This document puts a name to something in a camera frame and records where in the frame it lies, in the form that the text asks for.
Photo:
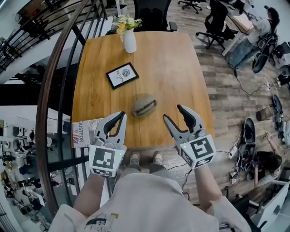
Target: railing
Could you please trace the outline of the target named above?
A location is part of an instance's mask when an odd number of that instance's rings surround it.
[[[71,13],[74,9],[72,6],[77,6],[81,0],[54,10],[54,8],[67,0],[59,0],[49,7],[39,12],[37,15],[25,22],[22,19],[21,27],[5,42],[0,49],[0,72],[6,68],[17,58],[22,57],[23,53],[31,49],[40,42],[50,39],[50,37],[63,30],[66,22],[69,21]],[[87,4],[85,8],[91,7],[92,4]],[[87,13],[80,13],[76,20],[76,24],[81,23],[82,16]]]
[[[89,10],[86,13],[85,18],[83,19],[81,25],[79,25],[78,27],[76,24],[77,19],[79,15],[81,14],[81,12],[83,11],[83,9],[88,6],[89,6]],[[84,28],[85,23],[88,21],[91,12],[93,12],[93,17],[88,26],[86,35],[83,36],[82,29]],[[74,55],[77,44],[81,44],[82,50],[81,50],[81,55],[79,58],[79,62],[80,62],[84,45],[86,43],[86,40],[89,38],[90,31],[92,29],[92,26],[95,20],[97,20],[97,24],[95,26],[92,37],[96,36],[98,28],[99,28],[98,36],[100,36],[102,33],[104,22],[105,20],[107,20],[105,7],[101,0],[82,0],[79,7],[74,11],[70,20],[66,23],[63,31],[61,32],[56,42],[55,47],[53,48],[53,51],[51,53],[51,56],[47,65],[47,69],[43,77],[42,86],[41,86],[41,90],[39,94],[37,116],[36,116],[36,133],[35,133],[36,134],[37,161],[38,161],[38,167],[39,167],[40,181],[41,181],[43,193],[47,202],[46,205],[53,217],[55,216],[58,210],[58,203],[57,203],[57,200],[56,200],[53,188],[52,188],[50,173],[56,170],[60,170],[62,183],[65,188],[65,195],[66,195],[67,203],[68,205],[72,205],[68,186],[66,183],[66,175],[65,175],[64,170],[67,167],[72,167],[74,183],[76,185],[76,192],[79,193],[80,187],[79,187],[78,179],[77,179],[76,165],[82,164],[84,166],[84,162],[88,161],[88,156],[82,155],[81,157],[76,158],[75,150],[73,148],[70,149],[71,158],[64,160],[62,124],[63,124],[64,96],[65,96],[65,91],[67,88],[67,76],[71,69],[73,55]],[[59,101],[59,107],[58,107],[58,162],[49,163],[48,162],[48,147],[47,147],[48,101],[51,96],[50,89],[51,89],[52,81],[55,78],[54,73],[57,68],[57,64],[58,64],[60,55],[62,53],[63,47],[71,31],[75,33],[76,38],[74,40],[74,43],[71,48],[71,52],[68,57],[65,72],[62,78],[62,85],[61,85],[61,91],[60,91],[60,101]],[[72,109],[72,102],[73,102],[73,96],[71,96],[71,109]],[[71,138],[70,130],[68,132],[68,136],[70,139],[70,145],[72,145],[72,138]]]

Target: wooden floor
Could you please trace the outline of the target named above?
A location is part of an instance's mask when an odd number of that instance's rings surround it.
[[[208,94],[211,102],[211,107],[214,117],[214,129],[215,129],[215,145],[219,151],[229,151],[233,144],[237,141],[241,126],[247,117],[251,117],[255,123],[256,112],[271,104],[272,94],[278,95],[281,100],[284,110],[284,121],[289,120],[290,115],[290,92],[286,87],[278,88],[277,85],[273,85],[273,82],[278,76],[277,70],[273,68],[269,63],[259,73],[254,74],[251,69],[251,61],[247,63],[243,68],[238,71],[238,78],[241,81],[243,88],[252,93],[259,88],[260,85],[264,85],[269,82],[271,91],[267,91],[265,86],[262,86],[257,93],[249,96],[241,90],[240,84],[233,75],[233,71],[229,68],[224,57],[221,55],[223,49],[214,43],[213,46],[207,50],[205,48],[207,40],[202,35],[196,37],[196,32],[205,32],[204,20],[206,16],[210,14],[210,10],[206,9],[206,3],[200,3],[203,8],[199,14],[195,13],[192,8],[186,8],[182,10],[182,3],[177,4],[177,0],[172,0],[168,10],[168,21],[174,21],[178,26],[178,32],[186,32],[192,39],[193,46],[199,58],[200,65],[203,70],[204,79],[208,88]],[[134,3],[133,0],[126,0],[128,5],[128,13],[134,17]],[[235,29],[230,19],[227,22],[231,29]],[[260,150],[271,150],[266,139],[263,140],[265,132],[261,129],[270,132],[275,141],[280,144],[282,150],[279,148],[283,159],[286,160],[289,157],[290,150],[286,146],[281,145],[277,138],[277,132],[273,128],[272,120],[262,122],[256,125],[256,144]],[[138,150],[141,154],[141,161],[146,162],[152,157],[156,149],[128,149],[126,157],[129,158],[132,151]],[[177,155],[175,149],[165,148],[161,149],[164,154],[164,166],[169,169],[174,166],[183,165],[184,160]],[[228,181],[228,172],[232,171],[235,163],[235,158],[228,159],[226,153],[218,152],[214,158],[214,161],[209,165],[210,169],[218,182],[221,189],[230,185]],[[183,167],[177,167],[170,170],[175,180],[179,184],[183,184],[185,181],[185,174],[190,170],[188,165]],[[230,195],[236,193],[246,193],[253,189],[253,182],[247,182],[244,180],[244,175],[241,174],[237,185],[230,187]],[[184,188],[185,192],[190,195],[192,203],[198,202],[196,183],[194,172],[189,175],[188,182]]]

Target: black picture frame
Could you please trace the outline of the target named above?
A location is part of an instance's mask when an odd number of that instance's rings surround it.
[[[111,78],[110,78],[110,76],[109,76],[109,74],[112,73],[112,72],[114,72],[114,71],[116,71],[117,69],[120,69],[120,68],[122,68],[122,67],[124,67],[124,66],[127,66],[127,65],[130,65],[131,69],[133,70],[133,72],[134,72],[134,74],[135,74],[135,77],[132,77],[132,78],[130,78],[130,79],[128,79],[128,80],[126,80],[126,81],[124,81],[124,82],[122,82],[122,83],[120,83],[120,84],[114,86],[113,83],[112,83],[112,80],[111,80]],[[126,63],[126,64],[123,64],[123,65],[121,65],[121,66],[119,66],[119,67],[117,67],[117,68],[115,68],[115,69],[113,69],[113,70],[107,72],[107,73],[106,73],[106,76],[107,76],[107,78],[108,78],[108,80],[109,80],[110,85],[112,86],[112,89],[114,89],[114,90],[117,89],[117,88],[119,88],[119,87],[121,87],[121,86],[123,86],[123,85],[125,85],[125,84],[127,84],[127,83],[129,83],[129,82],[131,82],[131,81],[134,81],[134,80],[137,79],[137,78],[139,78],[139,75],[138,75],[137,71],[134,69],[134,67],[133,67],[133,65],[131,64],[131,62],[128,62],[128,63]]]

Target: white vase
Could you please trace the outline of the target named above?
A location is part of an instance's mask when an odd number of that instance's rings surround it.
[[[136,38],[133,30],[134,29],[128,30],[123,35],[123,43],[127,53],[133,53],[137,49]]]

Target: shoe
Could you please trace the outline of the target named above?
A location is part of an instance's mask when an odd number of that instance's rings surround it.
[[[139,161],[140,161],[140,154],[137,151],[134,151],[130,157],[130,164],[139,165]]]
[[[162,154],[160,151],[156,151],[153,155],[153,163],[162,165]]]

